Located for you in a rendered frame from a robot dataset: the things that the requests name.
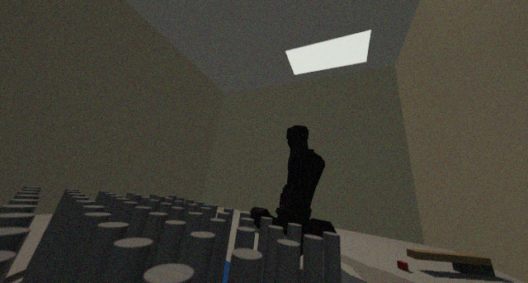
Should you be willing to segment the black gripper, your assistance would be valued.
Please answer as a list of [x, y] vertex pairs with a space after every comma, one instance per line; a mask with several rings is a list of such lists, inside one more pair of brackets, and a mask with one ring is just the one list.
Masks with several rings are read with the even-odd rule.
[[335, 232], [330, 221], [321, 219], [309, 219], [308, 224], [305, 223], [308, 214], [311, 214], [311, 199], [302, 191], [289, 190], [284, 192], [285, 198], [281, 208], [276, 208], [277, 218], [269, 213], [267, 209], [260, 207], [253, 207], [250, 211], [251, 219], [254, 219], [254, 224], [260, 229], [261, 217], [273, 218], [272, 225], [278, 225], [288, 230], [288, 223], [301, 224], [301, 246], [300, 256], [303, 255], [304, 235], [313, 235], [323, 238], [323, 232]]

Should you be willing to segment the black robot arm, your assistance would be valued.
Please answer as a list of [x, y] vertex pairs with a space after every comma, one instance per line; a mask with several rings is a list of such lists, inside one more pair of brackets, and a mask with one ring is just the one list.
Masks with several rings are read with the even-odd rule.
[[318, 181], [325, 167], [324, 160], [308, 148], [309, 131], [302, 125], [293, 125], [288, 128], [286, 138], [290, 146], [288, 161], [288, 178], [280, 194], [280, 207], [285, 198], [284, 192], [295, 189], [307, 194], [311, 201]]

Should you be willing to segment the blue flat strip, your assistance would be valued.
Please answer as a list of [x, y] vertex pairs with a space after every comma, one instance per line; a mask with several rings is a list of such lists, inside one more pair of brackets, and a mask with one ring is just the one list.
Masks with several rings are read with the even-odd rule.
[[223, 283], [228, 283], [230, 262], [226, 261], [224, 268]]

